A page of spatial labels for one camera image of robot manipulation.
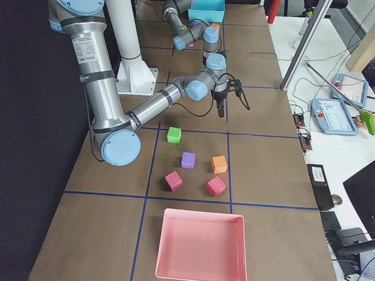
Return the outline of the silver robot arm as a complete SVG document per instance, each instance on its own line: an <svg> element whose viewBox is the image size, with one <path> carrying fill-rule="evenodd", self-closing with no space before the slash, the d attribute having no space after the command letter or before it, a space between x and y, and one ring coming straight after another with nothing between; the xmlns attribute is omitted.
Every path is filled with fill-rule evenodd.
<svg viewBox="0 0 375 281"><path fill-rule="evenodd" d="M157 69L142 59L130 1L49 2L50 27L71 38L80 82L94 113L88 121L91 147L100 151L103 161L131 163L141 150L138 128L184 96L199 101L227 86L226 59L217 47L219 31L199 19L187 28L179 17L191 6L191 1L166 1L162 15L177 49L203 42L204 69L154 91Z"/></svg>
<svg viewBox="0 0 375 281"><path fill-rule="evenodd" d="M173 43L177 50L184 50L191 44L203 41L202 63L218 52L219 31L205 20L194 19L185 26L180 14L192 6L192 1L167 0L163 5L162 16L173 32Z"/></svg>

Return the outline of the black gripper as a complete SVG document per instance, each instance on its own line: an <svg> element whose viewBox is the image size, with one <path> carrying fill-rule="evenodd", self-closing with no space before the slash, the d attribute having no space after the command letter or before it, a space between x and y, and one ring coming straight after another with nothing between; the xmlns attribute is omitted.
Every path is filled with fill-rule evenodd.
<svg viewBox="0 0 375 281"><path fill-rule="evenodd" d="M224 117L224 100L227 98L227 83L223 83L220 85L215 86L213 90L213 99L216 100L217 104L217 113L219 118Z"/></svg>

